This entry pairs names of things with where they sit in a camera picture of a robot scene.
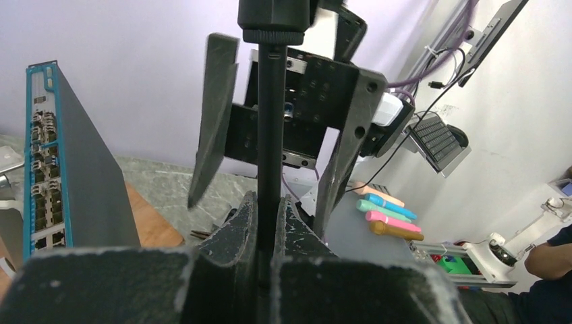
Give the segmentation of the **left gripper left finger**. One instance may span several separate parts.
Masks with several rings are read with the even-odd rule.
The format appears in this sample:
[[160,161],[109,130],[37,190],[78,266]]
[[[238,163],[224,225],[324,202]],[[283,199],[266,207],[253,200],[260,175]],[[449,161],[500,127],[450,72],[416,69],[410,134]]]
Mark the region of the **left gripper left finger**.
[[203,243],[56,248],[20,270],[2,323],[255,323],[257,196]]

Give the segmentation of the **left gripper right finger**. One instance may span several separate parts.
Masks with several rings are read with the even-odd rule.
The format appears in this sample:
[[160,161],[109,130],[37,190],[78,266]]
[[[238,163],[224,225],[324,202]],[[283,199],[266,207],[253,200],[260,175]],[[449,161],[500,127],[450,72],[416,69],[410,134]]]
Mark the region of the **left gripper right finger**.
[[289,197],[277,219],[271,323],[469,323],[444,271],[401,238],[370,231],[357,198],[337,205],[319,238]]

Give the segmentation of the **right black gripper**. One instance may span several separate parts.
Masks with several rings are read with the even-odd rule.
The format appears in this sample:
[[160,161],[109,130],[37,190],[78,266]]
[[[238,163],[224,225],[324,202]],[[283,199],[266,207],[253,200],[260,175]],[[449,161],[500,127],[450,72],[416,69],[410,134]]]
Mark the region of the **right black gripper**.
[[[231,117],[239,40],[208,35],[204,65],[200,136],[188,192],[188,209],[198,205],[219,170]],[[282,162],[313,169],[328,129],[339,132],[318,185],[314,233],[324,238],[344,179],[359,157],[379,157],[395,143],[413,115],[411,104],[387,127],[372,123],[387,87],[381,73],[297,49],[288,49],[285,74]]]

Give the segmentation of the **ring mic stand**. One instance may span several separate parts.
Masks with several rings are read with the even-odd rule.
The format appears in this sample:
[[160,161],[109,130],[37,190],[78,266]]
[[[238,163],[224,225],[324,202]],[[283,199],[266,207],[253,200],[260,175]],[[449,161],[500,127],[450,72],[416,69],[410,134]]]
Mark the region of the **ring mic stand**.
[[239,2],[242,39],[258,47],[258,285],[270,287],[270,264],[281,201],[287,48],[301,45],[310,27],[309,1]]

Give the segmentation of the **person forearm dark sleeve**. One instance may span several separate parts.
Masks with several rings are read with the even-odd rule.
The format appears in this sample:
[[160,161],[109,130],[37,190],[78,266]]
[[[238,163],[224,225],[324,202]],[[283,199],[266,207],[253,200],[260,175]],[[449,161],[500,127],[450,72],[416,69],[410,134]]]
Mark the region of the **person forearm dark sleeve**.
[[525,268],[545,280],[557,280],[568,274],[571,271],[571,225],[534,247],[525,260]]

